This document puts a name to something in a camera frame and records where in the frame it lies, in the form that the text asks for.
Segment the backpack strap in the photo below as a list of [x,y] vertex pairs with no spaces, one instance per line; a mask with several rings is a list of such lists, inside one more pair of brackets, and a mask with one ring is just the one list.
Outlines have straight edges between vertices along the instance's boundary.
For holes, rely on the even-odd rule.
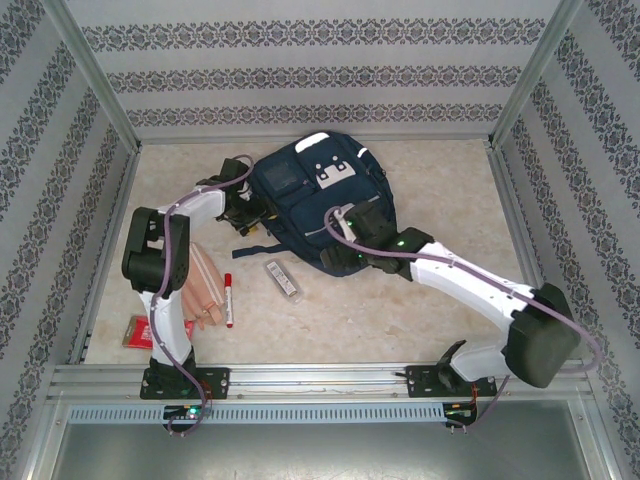
[[231,252],[231,258],[241,258],[241,257],[249,257],[251,255],[255,255],[257,253],[280,253],[286,252],[289,250],[289,247],[283,245],[282,243],[278,243],[277,245],[272,245],[271,247],[263,247],[262,245],[256,245],[255,247],[249,248],[239,248],[238,250],[234,250]]

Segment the navy backpack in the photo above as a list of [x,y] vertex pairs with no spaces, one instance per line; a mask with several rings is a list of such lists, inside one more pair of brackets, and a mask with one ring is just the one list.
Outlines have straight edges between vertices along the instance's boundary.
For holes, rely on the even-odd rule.
[[280,245],[233,252],[233,258],[290,250],[305,262],[336,277],[348,271],[326,268],[321,252],[338,244],[324,226],[331,207],[376,202],[387,220],[396,223],[393,195],[373,155],[349,135],[319,132],[259,160],[248,179],[254,195],[270,204],[274,215],[261,220]]

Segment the clear plastic container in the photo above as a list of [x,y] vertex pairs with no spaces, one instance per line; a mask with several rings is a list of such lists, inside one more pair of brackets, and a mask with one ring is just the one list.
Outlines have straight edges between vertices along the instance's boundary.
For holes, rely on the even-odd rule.
[[298,282],[294,280],[280,260],[265,262],[264,269],[287,301],[295,304],[302,300],[302,290]]

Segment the pink pouch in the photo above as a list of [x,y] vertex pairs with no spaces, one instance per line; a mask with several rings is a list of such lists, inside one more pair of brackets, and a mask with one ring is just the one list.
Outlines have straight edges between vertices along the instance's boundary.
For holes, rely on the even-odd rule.
[[224,281],[213,261],[197,243],[189,244],[189,275],[182,287],[182,311],[201,330],[223,322]]

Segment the patterned wallpaper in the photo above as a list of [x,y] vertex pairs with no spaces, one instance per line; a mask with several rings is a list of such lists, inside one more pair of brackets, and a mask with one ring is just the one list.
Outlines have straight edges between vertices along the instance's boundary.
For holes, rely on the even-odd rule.
[[145,140],[488,134],[558,0],[68,3]]
[[581,7],[504,144],[538,267],[602,345],[598,402],[640,478],[638,6]]
[[37,0],[0,0],[0,479],[87,307],[131,155]]

